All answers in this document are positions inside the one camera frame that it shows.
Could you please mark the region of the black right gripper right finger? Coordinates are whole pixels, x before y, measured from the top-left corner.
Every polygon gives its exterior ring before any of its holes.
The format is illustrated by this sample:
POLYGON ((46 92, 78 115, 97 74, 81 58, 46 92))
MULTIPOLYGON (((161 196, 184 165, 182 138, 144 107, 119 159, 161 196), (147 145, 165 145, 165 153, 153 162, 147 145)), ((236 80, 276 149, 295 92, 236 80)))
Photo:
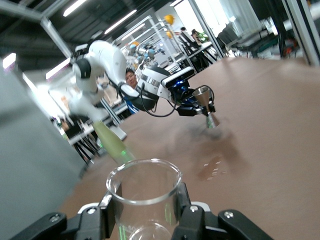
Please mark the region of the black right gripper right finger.
POLYGON ((191 202, 184 182, 177 189, 176 203, 179 223, 172 240, 273 240, 238 210, 214 215, 202 202, 191 202))

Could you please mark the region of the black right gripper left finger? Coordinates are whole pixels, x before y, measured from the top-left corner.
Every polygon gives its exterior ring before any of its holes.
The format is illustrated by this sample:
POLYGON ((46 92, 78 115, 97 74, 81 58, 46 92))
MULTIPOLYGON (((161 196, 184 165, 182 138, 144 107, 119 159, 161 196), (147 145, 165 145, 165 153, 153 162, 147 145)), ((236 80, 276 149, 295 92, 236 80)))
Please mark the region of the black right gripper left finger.
POLYGON ((48 213, 14 236, 14 240, 105 240, 116 225, 116 199, 107 191, 97 206, 88 206, 72 218, 48 213))

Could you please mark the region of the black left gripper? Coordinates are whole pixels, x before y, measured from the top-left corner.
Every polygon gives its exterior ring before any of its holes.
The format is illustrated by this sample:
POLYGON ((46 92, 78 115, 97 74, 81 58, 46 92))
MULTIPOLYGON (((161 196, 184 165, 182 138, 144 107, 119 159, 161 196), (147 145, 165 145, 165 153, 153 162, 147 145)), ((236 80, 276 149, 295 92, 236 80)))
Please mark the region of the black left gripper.
MULTIPOLYGON (((175 96, 178 107, 176 111, 180 116, 193 117, 196 115, 204 115, 203 106, 199 107, 198 101, 193 96, 195 90, 190 87, 188 82, 178 82, 172 87, 172 93, 175 96)), ((211 113, 215 113, 216 109, 212 100, 208 103, 208 108, 211 113)))

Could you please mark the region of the steel double jigger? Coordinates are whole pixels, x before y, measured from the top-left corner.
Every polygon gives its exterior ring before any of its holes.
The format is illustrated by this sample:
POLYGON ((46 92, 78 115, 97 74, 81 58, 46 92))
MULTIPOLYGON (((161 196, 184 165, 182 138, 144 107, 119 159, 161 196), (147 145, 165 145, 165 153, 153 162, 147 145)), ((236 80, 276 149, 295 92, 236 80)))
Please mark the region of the steel double jigger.
POLYGON ((209 110, 209 101, 214 102, 214 93, 211 88, 206 85, 202 85, 196 88, 192 95, 196 98, 198 104, 205 109, 204 115, 206 116, 207 128, 213 129, 217 127, 220 122, 216 118, 214 112, 210 112, 209 110))

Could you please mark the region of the clear glass beaker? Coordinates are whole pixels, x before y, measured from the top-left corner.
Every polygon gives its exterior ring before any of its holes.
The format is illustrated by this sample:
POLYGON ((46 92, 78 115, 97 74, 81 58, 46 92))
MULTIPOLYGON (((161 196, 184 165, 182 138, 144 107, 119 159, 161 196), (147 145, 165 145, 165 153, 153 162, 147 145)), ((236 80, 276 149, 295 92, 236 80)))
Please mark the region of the clear glass beaker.
POLYGON ((106 179, 114 201, 118 240, 171 240, 179 223, 178 189, 182 173, 173 163, 132 160, 106 179))

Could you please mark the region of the brown table mat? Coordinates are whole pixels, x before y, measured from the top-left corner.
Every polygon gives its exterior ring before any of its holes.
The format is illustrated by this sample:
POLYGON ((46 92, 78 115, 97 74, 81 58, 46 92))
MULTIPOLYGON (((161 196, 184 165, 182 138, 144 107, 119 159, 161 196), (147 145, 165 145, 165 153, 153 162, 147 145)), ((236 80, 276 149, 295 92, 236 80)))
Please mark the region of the brown table mat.
POLYGON ((214 214, 238 210, 275 240, 320 240, 320 67, 225 58, 189 83, 213 89, 219 126, 159 101, 159 118, 139 112, 121 124, 134 156, 178 166, 190 199, 214 214), (233 159, 230 171, 198 179, 217 156, 233 159))

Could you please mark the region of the spilled liquid stain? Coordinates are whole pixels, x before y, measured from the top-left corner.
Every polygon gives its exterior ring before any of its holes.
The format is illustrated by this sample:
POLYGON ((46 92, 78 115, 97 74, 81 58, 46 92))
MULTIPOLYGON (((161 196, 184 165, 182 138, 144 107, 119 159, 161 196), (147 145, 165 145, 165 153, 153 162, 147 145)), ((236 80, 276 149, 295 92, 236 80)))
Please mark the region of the spilled liquid stain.
POLYGON ((233 165, 233 159, 225 158, 222 155, 215 156, 200 165, 196 176, 201 181, 210 181, 215 177, 230 172, 233 165))

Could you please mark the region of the person in blue jacket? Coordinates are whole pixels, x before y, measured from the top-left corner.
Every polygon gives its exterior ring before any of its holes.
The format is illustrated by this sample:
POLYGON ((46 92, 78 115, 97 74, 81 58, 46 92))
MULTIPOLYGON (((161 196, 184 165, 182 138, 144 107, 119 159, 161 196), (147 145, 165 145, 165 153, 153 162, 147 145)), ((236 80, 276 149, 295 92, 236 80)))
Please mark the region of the person in blue jacket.
MULTIPOLYGON (((125 71, 125 81, 133 89, 135 89, 137 84, 138 84, 135 72, 131 68, 127 68, 126 71, 125 71)), ((128 107, 129 112, 132 115, 134 115, 134 114, 139 112, 139 109, 136 108, 126 96, 124 97, 124 100, 126 102, 126 105, 128 107)))

